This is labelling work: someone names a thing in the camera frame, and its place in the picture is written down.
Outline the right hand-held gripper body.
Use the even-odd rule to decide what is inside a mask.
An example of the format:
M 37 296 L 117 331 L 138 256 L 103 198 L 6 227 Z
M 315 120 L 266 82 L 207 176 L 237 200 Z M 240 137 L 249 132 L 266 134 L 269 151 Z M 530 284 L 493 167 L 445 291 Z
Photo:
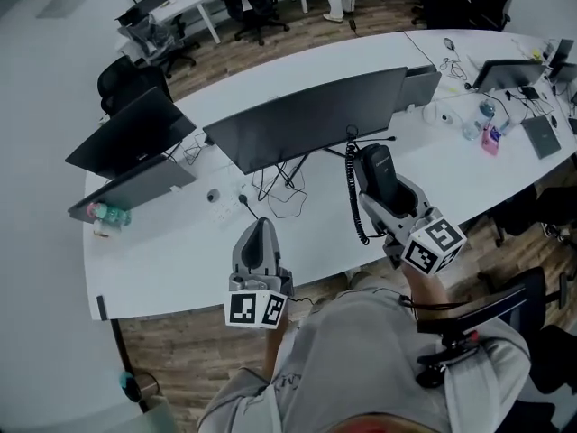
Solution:
M 456 258 L 465 243 L 459 226 L 437 207 L 427 207 L 417 217 L 406 217 L 400 227 L 389 229 L 384 252 L 394 268 L 407 263 L 424 275 L 435 275 Z

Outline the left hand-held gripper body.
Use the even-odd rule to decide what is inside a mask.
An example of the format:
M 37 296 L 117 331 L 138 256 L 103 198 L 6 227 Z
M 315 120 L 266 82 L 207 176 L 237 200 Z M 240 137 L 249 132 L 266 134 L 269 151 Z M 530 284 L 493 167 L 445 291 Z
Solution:
M 277 329 L 289 298 L 294 295 L 292 274 L 233 273 L 229 278 L 224 321 L 228 327 Z

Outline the person's right forearm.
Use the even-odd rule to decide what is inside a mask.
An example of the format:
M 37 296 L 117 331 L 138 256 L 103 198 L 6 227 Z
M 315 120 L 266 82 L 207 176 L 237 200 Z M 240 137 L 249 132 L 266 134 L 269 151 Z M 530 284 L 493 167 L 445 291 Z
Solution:
M 411 306 L 417 320 L 431 319 L 436 312 L 447 310 L 449 298 L 436 276 L 426 276 L 409 263 L 402 263 L 401 270 L 410 288 L 402 303 Z

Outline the person's left forearm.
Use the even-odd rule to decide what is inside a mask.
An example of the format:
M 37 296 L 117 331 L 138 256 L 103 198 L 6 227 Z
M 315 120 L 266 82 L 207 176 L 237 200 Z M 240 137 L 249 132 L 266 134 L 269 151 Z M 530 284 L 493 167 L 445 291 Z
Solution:
M 286 333 L 286 328 L 278 327 L 269 329 L 265 338 L 265 352 L 262 365 L 262 376 L 268 382 L 271 381 L 274 374 L 274 368 L 279 353 L 280 345 Z

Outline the white power strip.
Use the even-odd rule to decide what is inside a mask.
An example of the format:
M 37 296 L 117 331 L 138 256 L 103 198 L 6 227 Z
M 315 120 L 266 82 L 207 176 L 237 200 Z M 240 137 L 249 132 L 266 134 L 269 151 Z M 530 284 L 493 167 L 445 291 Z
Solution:
M 211 207 L 211 217 L 215 223 L 223 223 L 234 214 L 237 207 L 238 204 L 234 200 L 215 202 Z

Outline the long white desk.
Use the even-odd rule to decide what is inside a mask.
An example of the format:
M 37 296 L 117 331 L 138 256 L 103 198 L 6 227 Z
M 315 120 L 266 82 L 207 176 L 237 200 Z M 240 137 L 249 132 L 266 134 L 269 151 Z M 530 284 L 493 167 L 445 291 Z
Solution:
M 180 110 L 205 127 L 246 108 L 318 84 L 381 69 L 438 62 L 444 38 L 452 39 L 464 65 L 486 59 L 516 58 L 541 41 L 507 32 L 394 32 L 340 41 L 273 60 L 225 78 L 178 101 Z M 554 110 L 561 150 L 539 160 L 521 127 L 501 142 L 497 156 L 463 138 L 457 124 L 431 126 L 419 111 L 395 115 L 389 132 L 399 174 L 423 189 L 452 222 L 462 223 L 494 207 L 577 152 L 577 138 L 563 106 Z M 238 203 L 254 195 L 254 179 L 215 147 L 194 163 L 196 180 L 182 190 L 138 207 L 132 223 L 108 239 L 86 228 L 84 264 L 90 312 L 99 318 L 96 297 L 103 295 L 111 318 L 133 318 L 201 309 L 221 304 L 228 290 L 232 250 L 256 216 L 267 216 L 267 202 Z M 362 245 L 353 227 L 343 161 L 326 152 L 312 154 L 302 172 L 307 199 L 281 206 L 274 223 L 281 259 L 296 284 L 320 280 L 383 256 L 381 243 Z M 235 201 L 234 214 L 215 223 L 206 195 Z M 296 217 L 287 215 L 296 211 Z

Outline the black mesh office chair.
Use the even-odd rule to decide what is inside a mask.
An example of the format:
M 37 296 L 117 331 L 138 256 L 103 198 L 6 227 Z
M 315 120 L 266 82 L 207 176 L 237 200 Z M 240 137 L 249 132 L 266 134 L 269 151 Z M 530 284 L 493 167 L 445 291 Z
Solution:
M 97 91 L 102 110 L 113 116 L 152 88 L 160 89 L 169 99 L 171 95 L 161 68 L 135 65 L 129 57 L 110 64 L 97 79 Z

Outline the person's light shoe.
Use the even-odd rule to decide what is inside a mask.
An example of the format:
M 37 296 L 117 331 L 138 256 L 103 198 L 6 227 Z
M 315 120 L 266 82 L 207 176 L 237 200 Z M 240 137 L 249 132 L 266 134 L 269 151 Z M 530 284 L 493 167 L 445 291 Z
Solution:
M 362 290 L 372 287 L 379 278 L 362 269 L 351 269 L 345 273 L 348 290 Z

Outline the pink packet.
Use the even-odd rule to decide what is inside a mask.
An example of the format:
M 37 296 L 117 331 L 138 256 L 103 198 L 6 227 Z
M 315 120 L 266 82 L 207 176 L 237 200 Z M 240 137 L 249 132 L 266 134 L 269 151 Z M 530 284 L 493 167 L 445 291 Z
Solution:
M 495 126 L 487 125 L 482 132 L 481 148 L 489 155 L 497 156 L 500 137 L 501 134 Z

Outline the clear water bottle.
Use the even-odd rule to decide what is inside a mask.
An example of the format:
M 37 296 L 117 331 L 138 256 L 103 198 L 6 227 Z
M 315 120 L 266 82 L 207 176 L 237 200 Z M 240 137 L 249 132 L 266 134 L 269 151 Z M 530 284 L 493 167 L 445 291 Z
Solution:
M 494 102 L 490 98 L 485 98 L 476 106 L 472 118 L 463 124 L 463 137 L 468 141 L 476 140 L 484 128 L 490 124 L 494 115 Z

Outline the person's grey shirt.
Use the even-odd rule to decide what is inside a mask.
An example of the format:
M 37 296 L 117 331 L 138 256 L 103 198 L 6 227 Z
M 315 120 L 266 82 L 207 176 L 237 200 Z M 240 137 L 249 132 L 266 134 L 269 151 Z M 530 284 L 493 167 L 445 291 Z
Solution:
M 241 369 L 208 404 L 198 433 L 329 433 L 371 414 L 434 433 L 494 433 L 530 358 L 522 336 L 500 319 L 481 325 L 479 337 L 475 355 L 425 388 L 417 360 L 439 349 L 439 339 L 417 332 L 393 291 L 348 290 L 301 321 L 270 381 Z

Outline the large black monitor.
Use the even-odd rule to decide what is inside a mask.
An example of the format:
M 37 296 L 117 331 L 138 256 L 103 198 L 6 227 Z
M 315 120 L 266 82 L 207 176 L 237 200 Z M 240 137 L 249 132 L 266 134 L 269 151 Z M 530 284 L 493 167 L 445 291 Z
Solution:
M 388 128 L 408 69 L 344 78 L 279 97 L 205 129 L 245 175 Z

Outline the round bin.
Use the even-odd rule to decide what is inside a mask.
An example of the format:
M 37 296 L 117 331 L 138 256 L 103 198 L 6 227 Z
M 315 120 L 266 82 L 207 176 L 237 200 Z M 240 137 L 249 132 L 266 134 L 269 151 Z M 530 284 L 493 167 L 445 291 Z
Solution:
M 138 401 L 148 400 L 160 393 L 159 383 L 151 373 L 136 373 L 134 375 L 134 383 Z

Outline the green bottle with pink cap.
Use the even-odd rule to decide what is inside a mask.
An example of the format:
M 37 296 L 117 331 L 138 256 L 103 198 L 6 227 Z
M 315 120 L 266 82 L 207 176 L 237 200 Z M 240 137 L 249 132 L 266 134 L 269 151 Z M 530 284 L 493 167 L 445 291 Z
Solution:
M 102 202 L 90 203 L 87 206 L 87 215 L 111 226 L 128 226 L 132 222 L 132 214 L 129 210 Z

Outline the closed grey laptop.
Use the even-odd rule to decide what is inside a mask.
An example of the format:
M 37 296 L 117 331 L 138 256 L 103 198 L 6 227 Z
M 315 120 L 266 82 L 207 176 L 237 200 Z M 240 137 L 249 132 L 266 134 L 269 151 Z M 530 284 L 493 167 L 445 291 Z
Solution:
M 539 160 L 561 150 L 561 144 L 545 116 L 528 118 L 522 122 L 522 127 L 527 133 Z

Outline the teal and black object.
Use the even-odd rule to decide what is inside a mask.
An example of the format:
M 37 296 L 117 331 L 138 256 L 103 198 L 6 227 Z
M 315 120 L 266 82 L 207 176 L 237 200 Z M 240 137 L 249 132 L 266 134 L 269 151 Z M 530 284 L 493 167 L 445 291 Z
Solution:
M 134 403 L 138 403 L 141 401 L 141 389 L 139 387 L 136 378 L 132 373 L 129 372 L 122 372 L 119 378 L 119 383 L 121 389 L 124 392 L 126 398 Z

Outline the black monitor with silver logo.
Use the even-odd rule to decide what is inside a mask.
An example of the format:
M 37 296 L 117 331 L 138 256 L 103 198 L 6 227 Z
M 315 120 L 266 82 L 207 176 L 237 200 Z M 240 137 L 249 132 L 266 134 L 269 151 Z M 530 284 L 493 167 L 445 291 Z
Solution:
M 151 88 L 101 125 L 66 162 L 113 180 L 164 153 L 195 130 L 160 89 Z

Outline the small black monitor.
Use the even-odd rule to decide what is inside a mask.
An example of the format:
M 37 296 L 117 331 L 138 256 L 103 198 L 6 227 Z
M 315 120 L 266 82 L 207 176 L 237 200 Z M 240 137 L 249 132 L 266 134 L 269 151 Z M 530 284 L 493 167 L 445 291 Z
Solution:
M 577 79 L 576 63 L 558 63 L 549 75 L 549 80 L 555 85 L 570 84 L 575 79 Z
M 559 64 L 563 64 L 569 57 L 569 54 L 572 50 L 572 46 L 574 45 L 574 40 L 571 39 L 561 39 L 559 45 L 554 53 L 554 56 L 551 58 L 549 62 L 550 68 L 555 68 Z

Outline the clear plastic bag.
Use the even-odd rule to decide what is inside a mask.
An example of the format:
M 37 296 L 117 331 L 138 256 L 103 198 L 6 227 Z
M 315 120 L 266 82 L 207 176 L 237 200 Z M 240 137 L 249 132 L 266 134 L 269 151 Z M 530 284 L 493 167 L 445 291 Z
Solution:
M 138 23 L 120 27 L 118 32 L 135 42 L 145 59 L 158 57 L 175 45 L 170 30 L 152 14 L 147 14 Z

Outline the black chair with plastic bag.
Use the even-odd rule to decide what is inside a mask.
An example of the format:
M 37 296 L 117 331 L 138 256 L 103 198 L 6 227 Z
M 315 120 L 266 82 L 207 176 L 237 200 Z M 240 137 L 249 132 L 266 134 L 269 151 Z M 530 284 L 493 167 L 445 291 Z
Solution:
M 117 18 L 117 21 L 119 22 L 120 27 L 138 23 L 147 14 L 151 14 L 151 10 L 161 5 L 165 5 L 167 2 L 173 1 L 174 0 L 141 0 L 121 14 Z M 140 47 L 135 42 L 120 34 L 124 38 L 125 42 L 122 54 L 128 56 L 137 65 L 144 63 L 146 65 L 160 67 L 166 78 L 171 78 L 171 71 L 177 62 L 182 61 L 187 63 L 190 67 L 194 67 L 196 61 L 191 56 L 187 55 L 187 51 L 197 49 L 199 43 L 186 36 L 186 24 L 183 22 L 182 16 L 183 14 L 180 14 L 170 22 L 161 22 L 172 33 L 175 39 L 175 45 L 160 56 L 145 59 Z

